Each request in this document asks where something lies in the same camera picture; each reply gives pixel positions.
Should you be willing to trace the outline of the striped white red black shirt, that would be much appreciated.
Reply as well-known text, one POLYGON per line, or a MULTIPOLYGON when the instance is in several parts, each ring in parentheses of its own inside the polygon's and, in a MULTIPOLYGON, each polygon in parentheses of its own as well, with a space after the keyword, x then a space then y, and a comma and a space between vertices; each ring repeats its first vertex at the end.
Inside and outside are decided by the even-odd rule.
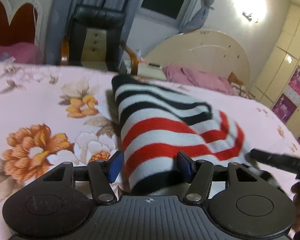
POLYGON ((134 196, 182 194, 187 181, 177 154, 215 165, 242 164, 274 187, 279 184, 248 157, 245 132, 232 117, 206 101, 118 75, 112 81, 121 127, 121 147, 134 196))

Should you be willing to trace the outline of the pink floral bed sheet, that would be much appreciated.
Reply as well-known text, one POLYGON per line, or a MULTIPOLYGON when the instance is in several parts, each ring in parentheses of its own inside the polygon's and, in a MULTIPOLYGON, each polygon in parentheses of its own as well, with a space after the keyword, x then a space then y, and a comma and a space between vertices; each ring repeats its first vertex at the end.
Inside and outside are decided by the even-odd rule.
MULTIPOLYGON (((112 88, 115 73, 82 67, 0 62, 0 239, 11 233, 2 218, 4 201, 57 165, 85 166, 108 160, 121 147, 118 106, 112 88)), ((241 126, 251 149, 300 157, 300 145, 265 105, 179 83, 134 79, 206 101, 241 126)), ((258 165, 285 192, 293 174, 258 165)), ((130 193, 125 166, 113 184, 117 195, 130 193)))

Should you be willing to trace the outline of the magenta pillow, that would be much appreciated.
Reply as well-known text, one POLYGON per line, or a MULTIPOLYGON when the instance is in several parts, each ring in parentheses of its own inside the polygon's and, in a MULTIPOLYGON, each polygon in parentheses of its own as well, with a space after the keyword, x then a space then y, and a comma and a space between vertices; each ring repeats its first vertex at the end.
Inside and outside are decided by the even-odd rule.
POLYGON ((21 64, 43 64, 43 54, 38 46, 20 42, 11 46, 0 46, 0 61, 15 58, 15 63, 21 64))

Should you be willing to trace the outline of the glowing wall lamp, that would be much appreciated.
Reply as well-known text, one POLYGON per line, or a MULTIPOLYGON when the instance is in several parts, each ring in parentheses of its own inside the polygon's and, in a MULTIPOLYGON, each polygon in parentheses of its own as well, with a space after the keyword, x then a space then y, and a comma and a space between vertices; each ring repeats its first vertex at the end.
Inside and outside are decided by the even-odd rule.
POLYGON ((266 18, 266 0, 232 0, 232 3, 244 25, 258 24, 266 18))

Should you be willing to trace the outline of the crumpled pink blanket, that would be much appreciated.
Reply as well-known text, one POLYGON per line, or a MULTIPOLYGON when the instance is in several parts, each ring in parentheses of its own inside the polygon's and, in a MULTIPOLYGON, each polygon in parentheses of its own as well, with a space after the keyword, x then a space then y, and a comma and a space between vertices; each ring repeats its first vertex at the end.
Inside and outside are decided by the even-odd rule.
POLYGON ((168 82, 200 87, 226 95, 240 96, 246 99, 255 98, 247 91, 244 83, 234 74, 234 72, 231 72, 226 78, 196 69, 174 65, 164 67, 163 72, 166 75, 168 82))

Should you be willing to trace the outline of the cream wardrobe with purple posters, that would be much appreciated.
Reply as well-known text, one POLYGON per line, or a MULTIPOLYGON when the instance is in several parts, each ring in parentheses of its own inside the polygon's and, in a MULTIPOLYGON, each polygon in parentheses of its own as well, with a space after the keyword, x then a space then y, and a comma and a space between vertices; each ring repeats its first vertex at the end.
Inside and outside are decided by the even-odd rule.
POLYGON ((279 39, 251 92, 300 145, 300 7, 289 7, 279 39))

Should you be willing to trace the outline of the grey-blue left curtain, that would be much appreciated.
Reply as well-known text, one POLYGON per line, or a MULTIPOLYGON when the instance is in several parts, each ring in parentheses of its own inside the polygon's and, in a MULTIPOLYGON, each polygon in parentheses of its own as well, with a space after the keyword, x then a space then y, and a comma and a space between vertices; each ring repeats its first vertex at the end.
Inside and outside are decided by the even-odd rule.
POLYGON ((126 42, 141 0, 53 0, 45 42, 47 64, 61 60, 61 45, 70 27, 78 20, 89 28, 119 28, 115 34, 126 42))

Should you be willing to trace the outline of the cream bedside table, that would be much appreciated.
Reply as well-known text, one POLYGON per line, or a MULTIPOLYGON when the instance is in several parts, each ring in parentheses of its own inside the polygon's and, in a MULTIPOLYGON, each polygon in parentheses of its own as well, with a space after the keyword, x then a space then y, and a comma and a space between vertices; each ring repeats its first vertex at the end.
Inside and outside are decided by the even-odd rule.
POLYGON ((157 64, 139 62, 137 76, 166 81, 163 67, 157 64))

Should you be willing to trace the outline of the grey-blue tied right curtain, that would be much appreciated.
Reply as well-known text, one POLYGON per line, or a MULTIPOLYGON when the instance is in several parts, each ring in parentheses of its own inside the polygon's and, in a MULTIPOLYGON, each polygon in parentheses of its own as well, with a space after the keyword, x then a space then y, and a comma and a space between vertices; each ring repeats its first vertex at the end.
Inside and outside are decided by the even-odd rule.
POLYGON ((206 22, 209 12, 213 10, 213 3, 215 0, 201 0, 201 7, 182 28, 179 33, 190 33, 200 29, 206 22))

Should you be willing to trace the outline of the red heart-shaped headboard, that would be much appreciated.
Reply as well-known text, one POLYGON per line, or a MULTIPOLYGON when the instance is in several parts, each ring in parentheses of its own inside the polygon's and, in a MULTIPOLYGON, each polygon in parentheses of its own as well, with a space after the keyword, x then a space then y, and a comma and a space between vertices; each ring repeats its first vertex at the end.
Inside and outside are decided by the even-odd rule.
POLYGON ((39 45, 43 8, 37 0, 22 0, 13 8, 0 0, 0 46, 16 43, 39 45))

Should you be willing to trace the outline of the cream round headboard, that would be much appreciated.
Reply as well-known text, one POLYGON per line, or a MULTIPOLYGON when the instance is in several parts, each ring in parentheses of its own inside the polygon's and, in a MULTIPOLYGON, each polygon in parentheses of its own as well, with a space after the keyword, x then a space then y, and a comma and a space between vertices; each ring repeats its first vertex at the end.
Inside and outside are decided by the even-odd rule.
POLYGON ((243 85, 250 83, 245 50, 234 38, 220 31, 200 29, 174 35, 152 49, 145 60, 162 67, 174 65, 221 77, 234 73, 243 85))

